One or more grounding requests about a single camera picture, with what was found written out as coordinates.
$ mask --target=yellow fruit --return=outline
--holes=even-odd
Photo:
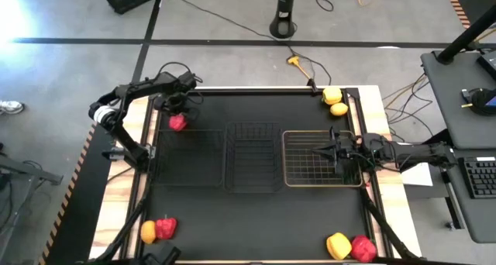
[[[155,222],[146,221],[141,225],[141,240],[146,244],[151,244],[155,240]]]
[[[341,98],[343,98],[343,94],[338,87],[327,87],[322,91],[322,100],[328,105],[341,102]]]
[[[325,246],[335,260],[343,260],[351,252],[351,243],[342,233],[336,234],[327,238]]]
[[[335,116],[345,115],[348,112],[348,105],[344,103],[336,103],[331,106],[331,114]]]

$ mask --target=floor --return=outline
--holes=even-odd
[[[189,0],[197,5],[267,33],[275,0]],[[295,0],[293,40],[350,42],[448,43],[463,31],[449,0],[376,0],[366,8],[356,0],[332,0],[334,12],[324,12],[315,0]],[[142,50],[138,44],[47,44],[53,38],[139,40],[146,34],[153,1],[116,15],[105,0],[0,0],[0,20],[10,26],[0,32],[0,99],[20,100],[26,110],[0,116],[0,140],[17,160],[35,160],[45,170],[66,176],[61,186],[43,185],[21,211],[2,263],[38,260],[60,207],[60,201],[89,130],[88,106],[117,84],[140,74],[135,70]],[[163,0],[154,40],[262,40],[179,0]],[[37,43],[9,43],[23,37]],[[324,64],[332,84],[377,84],[383,96],[422,74],[420,55],[426,49],[297,47]],[[285,63],[288,49],[275,46],[152,45],[142,75],[154,75],[161,64],[184,62],[201,76],[204,86],[303,85],[305,79]],[[315,67],[318,84],[328,78]],[[430,88],[419,92],[433,98]],[[406,98],[398,99],[398,108]],[[413,100],[413,112],[423,102]],[[436,103],[418,117],[437,133],[445,126]],[[392,127],[408,141],[423,141],[429,131],[406,119]],[[430,260],[496,264],[496,245],[479,245],[467,231],[450,232],[444,200],[411,201],[410,207],[424,256]],[[7,234],[0,233],[0,239]]]

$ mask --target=wire basket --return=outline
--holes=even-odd
[[[316,147],[329,144],[329,131],[287,131],[283,134],[284,181],[289,187],[360,186],[362,177],[357,163],[339,160],[333,163],[319,154]]]
[[[176,187],[219,186],[223,133],[222,130],[159,131],[157,183]]]
[[[225,186],[234,193],[272,193],[284,186],[277,123],[227,125]]]

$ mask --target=white sneaker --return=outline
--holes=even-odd
[[[4,102],[0,101],[0,115],[3,113],[17,114],[24,110],[24,105],[21,102]]]

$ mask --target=black table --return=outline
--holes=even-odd
[[[448,65],[440,64],[434,53],[421,56],[447,127],[427,142],[450,143],[456,157],[496,156],[496,135],[491,134],[496,118],[479,116],[460,107],[465,103],[460,94],[462,89],[496,88],[496,81],[476,62],[479,56],[479,53],[459,53]],[[460,206],[472,239],[477,243],[496,243],[496,228],[492,223],[496,217],[496,198],[472,199],[458,167],[448,170],[447,175],[456,195],[454,205]]]

